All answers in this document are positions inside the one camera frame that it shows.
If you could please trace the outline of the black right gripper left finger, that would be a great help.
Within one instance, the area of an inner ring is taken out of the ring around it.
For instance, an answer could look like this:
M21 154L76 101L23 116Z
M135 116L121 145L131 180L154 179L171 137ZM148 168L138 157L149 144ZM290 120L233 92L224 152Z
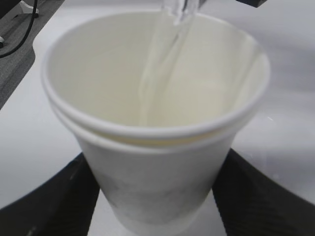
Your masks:
M83 154L34 191L1 208L2 236L86 236L100 187Z

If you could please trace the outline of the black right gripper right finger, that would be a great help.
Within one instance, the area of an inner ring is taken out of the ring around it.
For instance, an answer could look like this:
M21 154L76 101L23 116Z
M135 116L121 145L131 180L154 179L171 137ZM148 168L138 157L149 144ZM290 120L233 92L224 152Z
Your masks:
M212 187L229 236L313 236L315 206L231 149Z

